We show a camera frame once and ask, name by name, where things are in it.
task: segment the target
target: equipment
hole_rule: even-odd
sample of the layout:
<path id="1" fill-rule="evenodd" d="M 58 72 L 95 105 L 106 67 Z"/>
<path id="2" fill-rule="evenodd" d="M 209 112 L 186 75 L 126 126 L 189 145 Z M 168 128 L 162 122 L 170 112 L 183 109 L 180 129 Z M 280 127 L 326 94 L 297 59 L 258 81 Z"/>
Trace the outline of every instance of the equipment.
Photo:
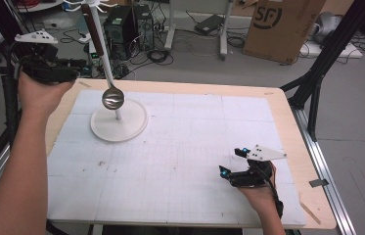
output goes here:
<path id="1" fill-rule="evenodd" d="M 270 160 L 282 159 L 286 155 L 269 148 L 255 145 L 252 150 L 235 149 L 235 154 L 247 159 L 249 169 L 241 172 L 231 172 L 230 169 L 220 165 L 220 176 L 230 182 L 233 187 L 260 187 L 268 185 L 273 191 L 277 214 L 282 217 L 284 205 L 279 200 L 275 185 L 270 180 L 273 173 L 273 164 Z"/>
<path id="2" fill-rule="evenodd" d="M 77 79 L 80 68 L 65 66 L 62 60 L 56 58 L 58 49 L 51 44 L 58 43 L 58 40 L 44 29 L 25 35 L 18 34 L 15 40 L 7 58 L 11 58 L 12 50 L 17 43 L 30 43 L 33 52 L 32 55 L 20 58 L 18 70 L 23 68 L 27 75 L 41 83 L 60 83 Z M 19 72 L 15 70 L 14 77 L 18 74 Z"/>
<path id="3" fill-rule="evenodd" d="M 136 19 L 137 32 L 139 33 L 139 50 L 150 51 L 155 49 L 154 41 L 154 18 L 147 4 L 133 7 Z"/>
<path id="4" fill-rule="evenodd" d="M 224 19 L 216 14 L 210 16 L 203 22 L 198 23 L 195 25 L 195 30 L 204 34 L 208 35 L 210 32 L 218 29 L 224 23 Z"/>
<path id="5" fill-rule="evenodd" d="M 112 59 L 128 60 L 130 44 L 137 37 L 130 6 L 114 6 L 103 23 L 109 56 Z"/>
<path id="6" fill-rule="evenodd" d="M 93 40 L 88 41 L 88 61 L 91 62 L 92 66 L 100 65 L 100 57 L 97 54 L 96 48 L 94 47 Z"/>
<path id="7" fill-rule="evenodd" d="M 315 26 L 317 28 L 315 28 L 313 34 L 314 41 L 321 46 L 324 46 L 328 39 L 332 36 L 332 33 L 334 33 L 335 29 L 338 27 L 341 20 L 341 17 L 337 17 L 333 13 L 321 13 L 316 19 Z"/>

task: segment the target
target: cardboard box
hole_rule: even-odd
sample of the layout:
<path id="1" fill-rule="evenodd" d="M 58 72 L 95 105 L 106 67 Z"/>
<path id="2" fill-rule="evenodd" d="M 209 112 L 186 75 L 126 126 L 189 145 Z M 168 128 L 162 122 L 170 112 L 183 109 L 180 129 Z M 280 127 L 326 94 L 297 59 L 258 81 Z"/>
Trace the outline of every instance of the cardboard box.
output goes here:
<path id="1" fill-rule="evenodd" d="M 292 64 L 326 0 L 259 0 L 243 53 Z"/>

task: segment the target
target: human hand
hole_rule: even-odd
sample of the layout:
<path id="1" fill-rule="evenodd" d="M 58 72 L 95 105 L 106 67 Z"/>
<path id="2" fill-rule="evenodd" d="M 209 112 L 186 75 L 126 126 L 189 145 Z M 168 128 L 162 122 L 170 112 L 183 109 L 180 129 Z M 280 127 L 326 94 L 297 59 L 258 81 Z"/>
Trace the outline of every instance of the human hand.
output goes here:
<path id="1" fill-rule="evenodd" d="M 23 107 L 23 116 L 48 118 L 58 107 L 64 94 L 74 81 L 60 84 L 42 84 L 21 71 L 18 92 Z"/>
<path id="2" fill-rule="evenodd" d="M 271 183 L 275 184 L 276 166 L 270 163 L 273 169 L 273 173 L 270 177 Z M 238 188 L 247 198 L 250 205 L 257 213 L 271 212 L 272 209 L 276 209 L 276 205 L 273 198 L 273 192 L 267 185 L 262 185 L 254 188 Z"/>

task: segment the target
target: white base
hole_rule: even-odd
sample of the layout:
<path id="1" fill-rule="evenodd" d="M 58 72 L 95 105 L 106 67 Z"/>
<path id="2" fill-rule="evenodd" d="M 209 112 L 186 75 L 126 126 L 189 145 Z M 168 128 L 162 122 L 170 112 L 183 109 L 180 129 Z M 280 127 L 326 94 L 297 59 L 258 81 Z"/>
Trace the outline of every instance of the white base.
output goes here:
<path id="1" fill-rule="evenodd" d="M 120 143 L 138 136 L 148 124 L 148 112 L 139 102 L 126 100 L 119 109 L 122 119 L 117 119 L 114 110 L 104 106 L 91 116 L 91 129 L 99 138 Z"/>

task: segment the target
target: metal frame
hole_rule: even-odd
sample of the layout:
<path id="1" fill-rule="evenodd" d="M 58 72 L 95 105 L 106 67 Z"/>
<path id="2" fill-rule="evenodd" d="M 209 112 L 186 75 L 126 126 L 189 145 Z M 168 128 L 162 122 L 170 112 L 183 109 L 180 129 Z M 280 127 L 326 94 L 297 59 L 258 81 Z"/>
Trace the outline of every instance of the metal frame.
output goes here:
<path id="1" fill-rule="evenodd" d="M 365 0 L 354 0 L 310 70 L 300 78 L 280 87 L 283 91 L 298 87 L 295 95 L 289 98 L 290 105 L 298 110 L 304 108 L 304 104 L 311 96 L 307 130 L 313 141 L 316 141 L 316 119 L 323 78 L 364 20 Z"/>
<path id="2" fill-rule="evenodd" d="M 319 144 L 312 140 L 310 133 L 307 131 L 308 119 L 306 113 L 304 110 L 294 108 L 292 108 L 292 112 L 295 115 L 301 136 L 304 139 L 319 178 L 326 179 L 329 182 L 328 185 L 323 186 L 323 189 L 342 235 L 356 234 Z"/>
<path id="3" fill-rule="evenodd" d="M 169 0 L 169 31 L 167 32 L 166 41 L 164 43 L 164 49 L 170 50 L 172 48 L 173 36 L 176 30 L 176 23 L 174 20 L 174 11 L 175 11 L 175 3 L 174 1 L 178 0 Z M 233 0 L 227 0 L 227 7 L 225 11 L 224 18 L 224 26 L 222 31 L 220 32 L 220 53 L 222 60 L 225 60 L 225 57 L 228 54 L 227 48 L 227 28 L 228 28 L 228 20 L 231 16 L 231 9 L 233 7 Z"/>

